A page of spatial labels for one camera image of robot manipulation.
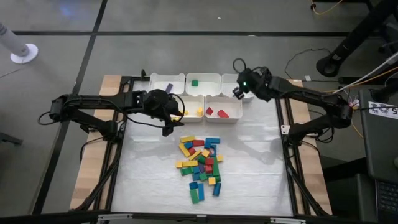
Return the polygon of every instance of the red wooden block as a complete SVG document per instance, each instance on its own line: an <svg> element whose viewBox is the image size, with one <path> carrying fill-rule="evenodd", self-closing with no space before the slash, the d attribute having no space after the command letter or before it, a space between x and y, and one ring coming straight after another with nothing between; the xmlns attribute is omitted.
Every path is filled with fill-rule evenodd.
<svg viewBox="0 0 398 224"><path fill-rule="evenodd" d="M204 146L205 140L193 140L192 143L193 143L193 146Z"/></svg>
<svg viewBox="0 0 398 224"><path fill-rule="evenodd" d="M211 165L205 165L205 171L207 174L212 174L213 173L213 168Z"/></svg>
<svg viewBox="0 0 398 224"><path fill-rule="evenodd" d="M206 114L211 115L213 113L213 110L209 107L206 110Z"/></svg>
<svg viewBox="0 0 398 224"><path fill-rule="evenodd" d="M213 164L214 164L213 158L206 159L206 165L213 165Z"/></svg>
<svg viewBox="0 0 398 224"><path fill-rule="evenodd" d="M226 114L225 111L223 111L223 110L219 110L219 111L217 112L217 114L218 114L218 116L219 116L220 118L229 118L228 114Z"/></svg>
<svg viewBox="0 0 398 224"><path fill-rule="evenodd" d="M192 148L188 149L188 152L189 152L189 154L193 155L196 152L196 150L192 147Z"/></svg>

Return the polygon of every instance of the green wooden block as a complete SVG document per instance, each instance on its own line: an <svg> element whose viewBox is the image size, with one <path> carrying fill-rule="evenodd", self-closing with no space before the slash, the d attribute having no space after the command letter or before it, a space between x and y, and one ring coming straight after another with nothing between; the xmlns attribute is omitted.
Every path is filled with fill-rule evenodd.
<svg viewBox="0 0 398 224"><path fill-rule="evenodd" d="M197 190L196 189L192 189L189 192L191 194L192 203L198 203L199 202L199 198L198 198Z"/></svg>
<svg viewBox="0 0 398 224"><path fill-rule="evenodd" d="M220 172L218 170L218 162L217 159L213 159L214 164L213 164L213 175L216 177L218 175L220 175Z"/></svg>
<svg viewBox="0 0 398 224"><path fill-rule="evenodd" d="M199 155L198 162L200 162L201 164L206 164L206 157L204 155Z"/></svg>
<svg viewBox="0 0 398 224"><path fill-rule="evenodd" d="M192 171L191 171L190 167L181 169L181 175L188 175L188 174L191 174L191 173L192 173Z"/></svg>
<svg viewBox="0 0 398 224"><path fill-rule="evenodd" d="M198 86L199 85L199 81L198 80L192 80L192 86Z"/></svg>
<svg viewBox="0 0 398 224"><path fill-rule="evenodd" d="M207 180L206 172L201 173L201 174L199 175L199 178L200 178L201 181Z"/></svg>

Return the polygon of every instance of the white sticker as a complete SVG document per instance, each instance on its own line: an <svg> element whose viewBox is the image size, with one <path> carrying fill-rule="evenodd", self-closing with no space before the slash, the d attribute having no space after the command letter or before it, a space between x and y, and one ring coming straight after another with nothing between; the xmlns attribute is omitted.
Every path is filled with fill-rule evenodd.
<svg viewBox="0 0 398 224"><path fill-rule="evenodd" d="M369 108L372 108L369 109L369 113L377 116L383 116L386 118L398 119L398 108L378 108L385 106L395 106L395 105L388 105L385 103L376 103L369 101Z"/></svg>

